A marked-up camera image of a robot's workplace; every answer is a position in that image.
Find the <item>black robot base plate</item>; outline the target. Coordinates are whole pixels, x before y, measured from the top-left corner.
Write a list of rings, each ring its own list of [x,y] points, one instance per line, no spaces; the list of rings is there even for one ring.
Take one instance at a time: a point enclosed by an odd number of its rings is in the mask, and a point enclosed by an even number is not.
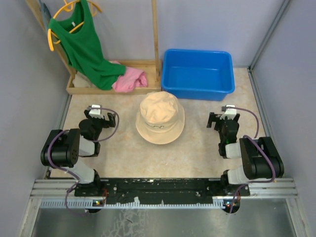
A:
[[[237,201],[250,195],[248,185],[240,188],[222,178],[95,178],[89,184],[77,184],[76,197],[100,197],[95,207],[140,204],[141,206],[201,206],[214,204],[215,197]]]

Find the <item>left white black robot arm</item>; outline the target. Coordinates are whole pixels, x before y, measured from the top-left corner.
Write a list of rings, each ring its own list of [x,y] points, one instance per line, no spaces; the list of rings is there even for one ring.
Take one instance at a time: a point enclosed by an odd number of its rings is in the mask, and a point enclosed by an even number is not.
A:
[[[119,115],[111,109],[91,105],[84,110],[86,119],[78,128],[52,130],[40,154],[42,165],[64,171],[75,179],[77,197],[98,196],[103,190],[98,172],[82,158],[97,157],[100,143],[113,137],[119,126]]]

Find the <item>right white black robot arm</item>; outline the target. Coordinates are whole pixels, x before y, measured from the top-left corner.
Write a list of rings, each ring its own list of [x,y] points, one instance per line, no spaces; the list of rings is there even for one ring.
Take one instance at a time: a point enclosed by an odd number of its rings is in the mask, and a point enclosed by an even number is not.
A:
[[[267,183],[284,174],[284,164],[271,137],[252,139],[247,135],[237,138],[240,114],[224,112],[209,114],[207,127],[214,125],[220,142],[218,152],[225,159],[240,159],[241,165],[221,175],[221,191],[230,196],[241,193],[249,183]]]

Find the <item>beige bucket hat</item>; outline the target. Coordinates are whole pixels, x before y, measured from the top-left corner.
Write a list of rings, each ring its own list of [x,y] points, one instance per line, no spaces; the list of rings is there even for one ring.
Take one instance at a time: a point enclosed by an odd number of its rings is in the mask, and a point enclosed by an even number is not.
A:
[[[185,127],[185,111],[173,94],[150,92],[141,101],[136,129],[146,141],[165,145],[180,137]]]

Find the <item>wooden clothes rack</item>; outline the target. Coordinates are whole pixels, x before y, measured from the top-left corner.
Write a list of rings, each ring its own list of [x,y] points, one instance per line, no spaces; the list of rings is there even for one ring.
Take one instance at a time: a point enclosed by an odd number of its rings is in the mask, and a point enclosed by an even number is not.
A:
[[[36,20],[47,34],[48,46],[51,51],[56,51],[62,60],[63,64],[70,73],[66,91],[70,95],[76,94],[89,94],[89,95],[101,95],[101,94],[116,94],[114,90],[100,90],[96,87],[75,87],[73,80],[77,74],[77,71],[68,65],[67,57],[64,50],[60,46],[60,41],[52,38],[53,35],[51,29],[46,30],[45,24],[48,23],[46,15],[43,11],[43,7],[40,5],[39,0],[26,1],[29,9],[32,11]],[[120,60],[122,65],[143,70],[147,79],[146,87],[137,87],[130,94],[146,94],[152,91],[161,91],[161,72],[162,72],[162,60],[159,58],[158,52],[158,20],[157,20],[157,2],[151,1],[152,6],[152,23],[153,23],[153,38],[154,38],[154,60]]]

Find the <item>blue plastic bin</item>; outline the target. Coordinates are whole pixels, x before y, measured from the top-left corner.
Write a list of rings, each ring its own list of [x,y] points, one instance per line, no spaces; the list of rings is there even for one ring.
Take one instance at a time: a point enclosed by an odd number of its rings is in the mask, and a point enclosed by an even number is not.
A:
[[[161,87],[181,99],[222,101],[235,90],[232,57],[224,51],[168,49]]]

